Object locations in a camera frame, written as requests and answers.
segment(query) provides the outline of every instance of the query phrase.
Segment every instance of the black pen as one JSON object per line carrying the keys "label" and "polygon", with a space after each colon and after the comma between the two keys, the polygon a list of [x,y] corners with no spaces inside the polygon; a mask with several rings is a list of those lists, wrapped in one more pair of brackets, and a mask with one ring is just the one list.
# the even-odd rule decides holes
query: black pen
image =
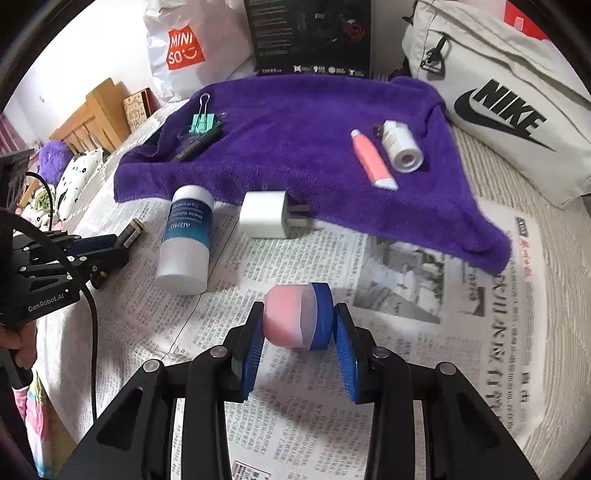
{"label": "black pen", "polygon": [[197,137],[186,147],[184,147],[174,158],[173,161],[187,161],[197,157],[204,152],[207,147],[223,137],[221,125],[212,128],[209,132]]}

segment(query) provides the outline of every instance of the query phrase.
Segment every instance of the purple towel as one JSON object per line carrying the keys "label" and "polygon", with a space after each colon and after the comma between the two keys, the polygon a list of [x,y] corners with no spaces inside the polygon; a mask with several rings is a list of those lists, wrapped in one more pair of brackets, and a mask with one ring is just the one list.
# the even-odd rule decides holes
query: purple towel
{"label": "purple towel", "polygon": [[[224,138],[195,160],[172,163],[177,133],[191,124],[199,96],[208,112],[227,112]],[[115,174],[118,202],[171,199],[197,184],[216,200],[242,203],[250,190],[286,190],[316,218],[371,235],[429,247],[500,273],[508,238],[480,213],[443,115],[443,100],[419,80],[381,83],[346,77],[249,77],[210,85],[166,120],[157,147],[128,152]],[[410,174],[392,173],[397,192],[373,187],[353,152],[350,132],[371,137],[386,120],[408,124],[425,154]],[[381,142],[373,138],[387,160]]]}

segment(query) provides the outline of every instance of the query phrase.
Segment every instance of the blue label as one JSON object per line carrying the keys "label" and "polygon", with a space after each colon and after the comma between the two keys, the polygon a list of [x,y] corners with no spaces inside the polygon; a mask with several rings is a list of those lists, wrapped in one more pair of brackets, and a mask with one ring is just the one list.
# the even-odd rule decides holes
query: blue label
{"label": "blue label", "polygon": [[170,206],[162,241],[176,237],[192,238],[211,249],[212,223],[212,210],[206,203],[194,199],[177,200]]}

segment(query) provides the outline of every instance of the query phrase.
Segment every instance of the wall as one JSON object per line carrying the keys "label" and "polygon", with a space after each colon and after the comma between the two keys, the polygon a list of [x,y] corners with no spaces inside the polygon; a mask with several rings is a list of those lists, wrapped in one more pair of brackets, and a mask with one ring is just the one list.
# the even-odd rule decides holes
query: wall
{"label": "wall", "polygon": [[[241,0],[226,1],[233,8],[242,7],[237,6]],[[380,73],[389,73],[402,63],[401,42],[407,26],[402,16],[412,13],[413,0],[372,1],[374,65]],[[95,0],[55,37],[13,96],[13,105],[18,104],[30,125],[27,128],[22,117],[15,120],[8,115],[22,137],[30,136],[32,130],[39,140],[47,141],[107,77],[123,82],[130,93],[153,87],[142,20],[144,2]]]}
{"label": "wall", "polygon": [[8,101],[6,107],[4,108],[4,113],[10,120],[10,123],[14,129],[27,145],[31,145],[35,140],[37,140],[37,136],[31,128],[31,125],[25,117],[25,114],[22,112],[21,104],[16,96],[13,95]]}

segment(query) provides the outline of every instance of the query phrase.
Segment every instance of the white power adapter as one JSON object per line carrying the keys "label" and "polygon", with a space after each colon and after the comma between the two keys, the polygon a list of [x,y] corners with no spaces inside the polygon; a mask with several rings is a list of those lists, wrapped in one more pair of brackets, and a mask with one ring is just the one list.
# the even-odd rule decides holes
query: white power adapter
{"label": "white power adapter", "polygon": [[307,218],[290,214],[308,210],[306,205],[290,207],[287,192],[247,192],[240,210],[240,227],[251,238],[288,238],[289,227],[308,224]]}

